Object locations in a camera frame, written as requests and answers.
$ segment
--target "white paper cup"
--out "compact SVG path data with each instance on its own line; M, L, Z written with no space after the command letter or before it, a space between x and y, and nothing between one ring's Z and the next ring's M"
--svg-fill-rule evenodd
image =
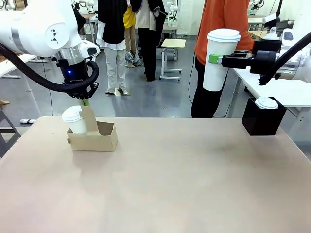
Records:
M86 121L80 116L81 106L73 106L64 111L62 117L71 131L76 134L87 134Z
M269 97L259 97L255 101L255 104L260 109L277 109L278 108L278 103Z
M209 63L209 56L232 54L241 36L239 31L221 28L211 31L207 38L208 45L203 88L208 91L220 91L224 85L228 68L224 68L221 64Z

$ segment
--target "khaki pants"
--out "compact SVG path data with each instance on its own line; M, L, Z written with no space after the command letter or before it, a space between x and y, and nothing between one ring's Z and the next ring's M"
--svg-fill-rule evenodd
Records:
M133 55L136 54L136 34L135 26L125 29L126 51L132 50Z
M115 92L115 88L126 90L125 85L125 50L112 50L104 48L107 61L108 89L110 93Z

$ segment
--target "person in orange sweater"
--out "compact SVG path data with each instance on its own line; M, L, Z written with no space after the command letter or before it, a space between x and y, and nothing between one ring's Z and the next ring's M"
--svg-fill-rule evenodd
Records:
M221 91L207 91L203 88L207 34L219 28L240 32L241 40L236 50L250 51L254 45L247 32L247 9L249 0L205 0L197 43L195 45L195 68L198 71L198 86L193 98L191 115L193 118L212 118L218 108Z

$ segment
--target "black jacket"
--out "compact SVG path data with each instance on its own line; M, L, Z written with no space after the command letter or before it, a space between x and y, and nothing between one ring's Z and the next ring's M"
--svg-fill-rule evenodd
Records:
M124 40L123 17L126 10L126 0L98 0L98 20L106 24L104 42L118 44Z
M162 0L147 0L151 12L159 12L155 15L156 45L159 45L162 37L163 25L166 19L165 8ZM137 13L141 9L142 0L130 0L133 12Z

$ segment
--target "orange sleeve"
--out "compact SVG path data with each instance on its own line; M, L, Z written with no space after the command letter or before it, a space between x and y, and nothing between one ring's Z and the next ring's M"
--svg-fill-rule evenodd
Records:
M224 18L225 27L240 32L241 40L237 45L237 50L250 51L254 45L254 40L248 34L248 10L249 0L225 0Z

